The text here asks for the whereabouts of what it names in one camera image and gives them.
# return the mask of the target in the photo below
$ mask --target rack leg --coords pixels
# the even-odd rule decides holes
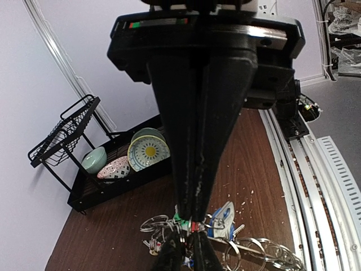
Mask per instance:
[[[85,135],[85,133],[82,133],[81,135],[84,137],[85,141],[89,144],[89,146],[94,150],[95,149],[94,145],[90,142],[90,140]]]
[[[67,189],[76,198],[79,198],[76,194],[74,194],[72,189],[54,172],[54,170],[52,170],[52,168],[45,161],[42,160],[41,163],[61,183],[61,185],[65,187],[65,189]]]
[[[81,170],[81,172],[88,177],[92,183],[98,188],[98,189],[102,189],[101,185],[94,180],[94,178],[92,177],[92,175],[90,175],[85,168],[81,165],[81,163],[79,163],[79,161],[75,158],[75,156],[72,154],[71,151],[69,151],[69,149],[66,146],[62,146],[63,149],[66,151],[66,153],[69,155],[69,157],[73,160],[73,162],[75,163],[75,165],[77,165],[79,167],[79,169]]]
[[[104,130],[107,137],[109,137],[109,139],[112,140],[113,137],[112,137],[111,133],[108,131],[107,127],[105,127],[104,123],[102,122],[102,120],[100,119],[98,114],[94,112],[93,115],[94,115],[95,119],[97,120],[97,122],[99,123],[100,127],[102,127],[102,129]]]

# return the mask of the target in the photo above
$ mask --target bowl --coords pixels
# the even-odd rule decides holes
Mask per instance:
[[[114,181],[109,179],[125,178],[130,172],[128,157],[123,156],[107,164],[96,176],[98,179],[105,179],[105,184],[111,184]]]
[[[137,131],[131,138],[130,142],[135,141],[139,137],[147,136],[147,135],[155,136],[165,142],[164,136],[157,129],[154,129],[154,128],[143,128],[143,129]]]
[[[107,163],[107,153],[104,147],[99,147],[88,153],[81,165],[90,174],[98,173]]]
[[[168,145],[154,135],[145,135],[134,140],[128,148],[129,165],[141,171],[170,156]]]

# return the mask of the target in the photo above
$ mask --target wire basket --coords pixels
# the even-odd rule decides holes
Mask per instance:
[[[85,102],[85,105],[65,118],[64,115],[80,102]],[[55,167],[68,159],[69,152],[73,152],[99,102],[98,97],[87,95],[65,110],[47,138],[28,153],[31,165],[35,168],[46,161]]]

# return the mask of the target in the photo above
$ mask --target plastic bag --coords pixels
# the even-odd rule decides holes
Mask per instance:
[[[361,76],[361,50],[342,48],[338,57],[338,73]]]

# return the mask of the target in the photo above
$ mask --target green bowl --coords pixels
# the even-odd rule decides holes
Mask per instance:
[[[90,174],[97,174],[107,163],[107,153],[104,147],[99,147],[88,153],[81,165]]]
[[[147,135],[151,135],[151,136],[154,136],[154,137],[157,137],[161,140],[163,140],[165,142],[165,138],[164,136],[157,130],[157,129],[154,129],[154,128],[143,128],[139,131],[137,131],[133,137],[131,138],[131,141],[130,143],[133,143],[135,140],[137,140],[139,137],[142,137],[142,136],[147,136]]]

